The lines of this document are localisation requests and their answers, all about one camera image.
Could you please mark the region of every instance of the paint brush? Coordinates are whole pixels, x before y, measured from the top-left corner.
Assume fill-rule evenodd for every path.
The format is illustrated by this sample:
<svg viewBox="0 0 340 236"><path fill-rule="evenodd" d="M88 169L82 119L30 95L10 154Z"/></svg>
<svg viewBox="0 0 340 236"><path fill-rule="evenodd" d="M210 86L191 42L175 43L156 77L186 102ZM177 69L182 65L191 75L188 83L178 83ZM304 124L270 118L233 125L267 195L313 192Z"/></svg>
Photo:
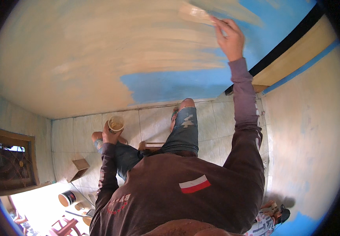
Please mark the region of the paint brush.
<svg viewBox="0 0 340 236"><path fill-rule="evenodd" d="M196 7L188 2L182 2L182 5L178 12L178 16L186 21L213 25L213 22L210 19L210 15L205 10L201 9L200 7Z"/></svg>

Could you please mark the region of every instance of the plastic cup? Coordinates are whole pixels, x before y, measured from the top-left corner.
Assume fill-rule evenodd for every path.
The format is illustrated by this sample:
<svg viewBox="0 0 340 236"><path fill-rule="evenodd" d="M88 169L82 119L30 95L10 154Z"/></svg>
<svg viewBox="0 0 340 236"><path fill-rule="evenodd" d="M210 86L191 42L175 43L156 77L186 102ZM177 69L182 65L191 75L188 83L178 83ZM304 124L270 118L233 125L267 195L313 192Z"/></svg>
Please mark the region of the plastic cup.
<svg viewBox="0 0 340 236"><path fill-rule="evenodd" d="M117 133L124 128L124 120L121 116L112 116L108 120L108 127L112 132Z"/></svg>

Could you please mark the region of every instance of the tile floor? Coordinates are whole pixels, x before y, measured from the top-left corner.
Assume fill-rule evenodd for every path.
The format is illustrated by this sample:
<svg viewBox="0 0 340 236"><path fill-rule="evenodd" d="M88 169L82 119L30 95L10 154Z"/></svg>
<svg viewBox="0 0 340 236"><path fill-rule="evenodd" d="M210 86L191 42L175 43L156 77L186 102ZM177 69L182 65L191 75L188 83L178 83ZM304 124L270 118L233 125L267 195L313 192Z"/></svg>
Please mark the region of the tile floor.
<svg viewBox="0 0 340 236"><path fill-rule="evenodd" d="M262 102L258 99L257 103L261 115L259 122L264 135L260 153L263 160L268 163L267 129ZM165 106L54 120L52 147L57 181L66 182L62 173L72 160L85 158L90 168L82 178L72 183L88 198L88 193L97 190L101 167L100 154L92 143L91 134L94 131L101 131L111 116L118 115L125 121L122 137L127 139L131 146L138 148L141 141L165 142L170 134L173 108L174 106ZM196 102L196 109L199 125L199 158L222 166L232 148L235 125L233 96L221 94L214 101ZM120 177L118 183L120 186L123 184Z"/></svg>

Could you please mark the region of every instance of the denim shorts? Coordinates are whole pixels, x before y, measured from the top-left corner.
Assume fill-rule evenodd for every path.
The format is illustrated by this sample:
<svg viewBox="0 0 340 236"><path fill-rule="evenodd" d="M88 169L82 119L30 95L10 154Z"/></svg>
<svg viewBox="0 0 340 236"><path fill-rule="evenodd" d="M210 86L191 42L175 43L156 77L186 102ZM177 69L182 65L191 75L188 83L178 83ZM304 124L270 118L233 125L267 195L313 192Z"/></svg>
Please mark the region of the denim shorts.
<svg viewBox="0 0 340 236"><path fill-rule="evenodd" d="M178 112L175 119L174 129L160 149L160 153L192 152L197 156L199 151L197 131L197 117L195 107L185 107ZM98 152L101 153L102 139L94 142ZM117 174L125 181L126 173L131 170L142 159L139 151L134 147L120 143L116 144L114 161Z"/></svg>

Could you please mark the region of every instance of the man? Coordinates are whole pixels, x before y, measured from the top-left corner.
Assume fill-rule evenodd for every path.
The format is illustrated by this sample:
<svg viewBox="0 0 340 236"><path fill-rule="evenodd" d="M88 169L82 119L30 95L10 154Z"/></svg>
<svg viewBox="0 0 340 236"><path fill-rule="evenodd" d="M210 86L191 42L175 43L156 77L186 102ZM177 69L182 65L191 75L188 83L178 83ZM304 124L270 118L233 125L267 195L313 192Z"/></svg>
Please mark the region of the man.
<svg viewBox="0 0 340 236"><path fill-rule="evenodd" d="M275 230L275 226L284 223L289 216L290 211L286 209L284 205L281 205L279 210L276 202L271 200L260 208L258 215L255 218L255 223L244 236L271 235Z"/></svg>
<svg viewBox="0 0 340 236"><path fill-rule="evenodd" d="M159 154L140 160L104 127L102 167L90 235L237 235L251 228L263 199L264 175L252 76L242 56L244 36L231 19L215 22L234 83L235 133L223 167L197 158L192 99L172 119ZM125 180L120 188L116 171Z"/></svg>

